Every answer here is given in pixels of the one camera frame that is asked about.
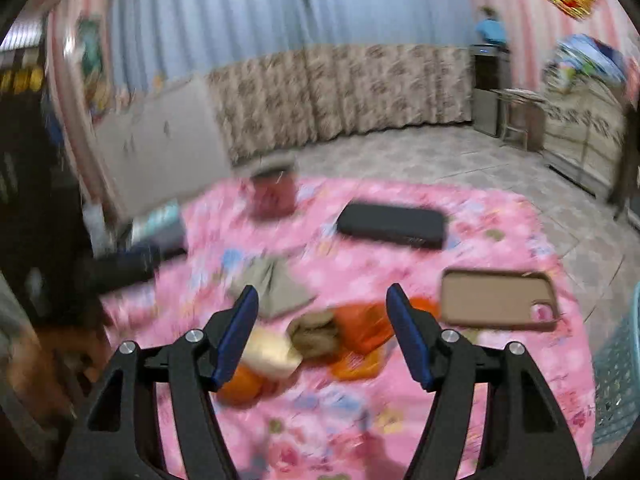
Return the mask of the light blue laundry basket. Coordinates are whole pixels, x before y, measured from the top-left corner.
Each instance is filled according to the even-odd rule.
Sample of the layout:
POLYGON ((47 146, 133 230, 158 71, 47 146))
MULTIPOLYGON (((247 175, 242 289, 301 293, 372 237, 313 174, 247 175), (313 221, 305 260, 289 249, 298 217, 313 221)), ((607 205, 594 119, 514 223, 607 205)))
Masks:
POLYGON ((629 311, 593 358, 596 426, 593 443, 623 439, 639 416, 639 285, 629 311))

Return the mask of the small teal notebook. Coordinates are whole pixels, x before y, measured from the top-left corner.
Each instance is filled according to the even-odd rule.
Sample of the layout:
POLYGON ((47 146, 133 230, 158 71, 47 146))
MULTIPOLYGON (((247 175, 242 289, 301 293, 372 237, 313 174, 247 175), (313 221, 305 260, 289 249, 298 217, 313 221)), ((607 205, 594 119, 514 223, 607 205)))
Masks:
POLYGON ((170 200, 134 218, 125 231, 122 244, 127 249, 156 247, 162 254, 186 249, 186 227, 180 204, 170 200))

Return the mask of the brown phone case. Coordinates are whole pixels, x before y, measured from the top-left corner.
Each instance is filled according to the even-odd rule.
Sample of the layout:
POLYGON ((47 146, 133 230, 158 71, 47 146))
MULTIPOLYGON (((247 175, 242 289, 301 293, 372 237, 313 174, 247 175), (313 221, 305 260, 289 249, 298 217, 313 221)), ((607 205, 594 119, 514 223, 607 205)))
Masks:
POLYGON ((561 318, 552 281, 533 271, 447 269, 439 307, 449 325, 488 330, 551 332, 561 318))

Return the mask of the small white cup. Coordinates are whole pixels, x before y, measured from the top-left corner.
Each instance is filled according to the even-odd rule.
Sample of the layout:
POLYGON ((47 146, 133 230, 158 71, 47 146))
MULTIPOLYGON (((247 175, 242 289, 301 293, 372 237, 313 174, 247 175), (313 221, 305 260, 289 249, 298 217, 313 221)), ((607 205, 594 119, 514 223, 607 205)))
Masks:
POLYGON ((241 363, 270 380, 285 380, 303 363, 287 334, 255 326, 248 336, 241 363))

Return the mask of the white low cabinet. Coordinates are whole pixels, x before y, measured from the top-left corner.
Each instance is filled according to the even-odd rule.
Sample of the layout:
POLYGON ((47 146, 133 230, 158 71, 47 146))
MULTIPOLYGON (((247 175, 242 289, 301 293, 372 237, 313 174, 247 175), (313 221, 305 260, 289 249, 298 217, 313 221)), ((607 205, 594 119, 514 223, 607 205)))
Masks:
POLYGON ((136 99, 94 128, 96 150, 120 221, 186 200, 232 176, 227 142, 201 76, 136 99))

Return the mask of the orange plastic wrapper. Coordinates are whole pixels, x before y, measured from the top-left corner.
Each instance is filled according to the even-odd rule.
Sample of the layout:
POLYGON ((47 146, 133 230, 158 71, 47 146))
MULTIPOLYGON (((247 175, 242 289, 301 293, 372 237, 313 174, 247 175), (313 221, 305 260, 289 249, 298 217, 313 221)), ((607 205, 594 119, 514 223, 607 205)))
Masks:
MULTIPOLYGON (((331 376, 341 382, 378 376, 383 368, 385 346, 394 336, 384 304, 360 302, 324 310, 334 312, 335 322, 340 330, 340 353, 329 359, 303 359, 300 365, 326 365, 331 376)), ((285 380, 270 380, 240 363, 230 382, 218 390, 217 399, 227 405, 250 405, 263 396, 272 396, 289 382, 295 373, 285 380)))

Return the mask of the pink floral tablecloth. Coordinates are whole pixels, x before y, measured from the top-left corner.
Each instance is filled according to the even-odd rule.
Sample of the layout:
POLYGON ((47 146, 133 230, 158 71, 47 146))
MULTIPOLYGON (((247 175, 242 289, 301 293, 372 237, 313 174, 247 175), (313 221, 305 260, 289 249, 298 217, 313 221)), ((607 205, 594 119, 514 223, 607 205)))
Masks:
MULTIPOLYGON (((391 284, 436 299, 449 268, 548 275, 561 318, 551 333, 518 333, 558 400, 579 456, 590 460, 594 380, 572 283, 526 198, 499 190, 355 179, 303 178, 291 217, 255 222, 238 182, 224 181, 183 207, 189 253, 149 284, 103 298, 111 342, 169 344, 229 307, 228 288, 250 258, 283 256, 316 309, 381 301, 391 284), (439 252, 349 240, 335 222, 352 200, 438 209, 448 219, 439 252)), ((414 382, 394 345, 367 382, 337 382, 323 367, 250 408, 218 406, 217 419, 244 479, 399 479, 433 398, 414 382)))

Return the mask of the pink mug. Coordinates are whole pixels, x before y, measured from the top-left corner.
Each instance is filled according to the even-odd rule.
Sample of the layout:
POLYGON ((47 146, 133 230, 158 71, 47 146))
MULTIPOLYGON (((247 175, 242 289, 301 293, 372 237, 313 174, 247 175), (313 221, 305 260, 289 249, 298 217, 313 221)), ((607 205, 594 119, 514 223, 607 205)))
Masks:
POLYGON ((290 158, 268 160, 244 180, 248 211, 257 220, 294 214, 297 204, 296 163, 290 158))

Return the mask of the black zip case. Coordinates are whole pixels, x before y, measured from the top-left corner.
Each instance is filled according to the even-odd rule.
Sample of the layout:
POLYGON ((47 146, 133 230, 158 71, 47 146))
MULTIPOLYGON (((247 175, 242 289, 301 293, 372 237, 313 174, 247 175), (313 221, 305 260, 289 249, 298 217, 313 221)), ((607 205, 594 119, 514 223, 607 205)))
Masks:
POLYGON ((437 210, 353 200, 338 216, 336 230, 360 240, 441 250, 447 222, 437 210))

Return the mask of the cloth covered cabinet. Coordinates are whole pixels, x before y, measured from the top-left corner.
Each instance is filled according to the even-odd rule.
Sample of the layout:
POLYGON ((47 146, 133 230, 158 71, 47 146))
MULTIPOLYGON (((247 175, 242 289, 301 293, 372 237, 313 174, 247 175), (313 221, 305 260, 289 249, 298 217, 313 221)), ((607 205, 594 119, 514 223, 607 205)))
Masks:
POLYGON ((562 177, 605 200, 614 190, 622 157, 624 89, 588 76, 563 87, 549 76, 544 98, 544 159, 562 177))

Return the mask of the small metal stool table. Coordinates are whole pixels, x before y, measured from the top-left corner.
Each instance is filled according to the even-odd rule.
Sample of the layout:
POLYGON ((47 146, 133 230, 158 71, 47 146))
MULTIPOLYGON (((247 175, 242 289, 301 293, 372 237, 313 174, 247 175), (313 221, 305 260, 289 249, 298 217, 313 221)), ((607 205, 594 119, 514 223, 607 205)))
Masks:
POLYGON ((544 147, 547 100, 525 89, 495 90, 499 107, 498 139, 502 145, 518 144, 526 152, 544 147))

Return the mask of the blue and floral curtain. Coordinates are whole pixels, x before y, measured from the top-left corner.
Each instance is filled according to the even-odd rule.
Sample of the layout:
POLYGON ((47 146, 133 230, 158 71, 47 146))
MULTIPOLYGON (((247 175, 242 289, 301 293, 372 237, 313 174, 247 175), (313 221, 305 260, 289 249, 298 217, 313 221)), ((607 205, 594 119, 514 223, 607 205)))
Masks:
POLYGON ((204 76, 234 162, 471 118, 470 0, 111 0, 119 96, 204 76))

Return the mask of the water dispenser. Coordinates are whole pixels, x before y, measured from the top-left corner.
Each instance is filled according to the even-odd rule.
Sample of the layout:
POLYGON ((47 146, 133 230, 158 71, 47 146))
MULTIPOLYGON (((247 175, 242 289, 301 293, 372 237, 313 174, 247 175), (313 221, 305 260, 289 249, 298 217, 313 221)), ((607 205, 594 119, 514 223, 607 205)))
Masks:
POLYGON ((472 44, 470 51, 473 127, 488 136, 498 136, 501 112, 497 91, 511 87, 511 52, 495 44, 472 44))

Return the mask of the pile of folded clothes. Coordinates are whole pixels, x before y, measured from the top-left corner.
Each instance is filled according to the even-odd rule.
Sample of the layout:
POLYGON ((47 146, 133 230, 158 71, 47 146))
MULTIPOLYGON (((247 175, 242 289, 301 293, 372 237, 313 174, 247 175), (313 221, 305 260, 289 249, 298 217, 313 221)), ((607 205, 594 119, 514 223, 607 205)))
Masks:
POLYGON ((576 78, 594 78, 610 86, 627 82, 622 52, 584 34, 558 41, 544 66, 544 81, 555 89, 568 91, 576 78))

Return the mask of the blue covered water bottle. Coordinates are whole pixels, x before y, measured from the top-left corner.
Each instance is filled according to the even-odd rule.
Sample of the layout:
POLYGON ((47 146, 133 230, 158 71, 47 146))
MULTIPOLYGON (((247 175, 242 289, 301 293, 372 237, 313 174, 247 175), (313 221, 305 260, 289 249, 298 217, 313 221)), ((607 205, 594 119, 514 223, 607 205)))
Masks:
POLYGON ((491 6, 480 7, 480 20, 475 29, 484 44, 493 44, 502 48, 508 44, 506 29, 500 21, 497 11, 491 6))

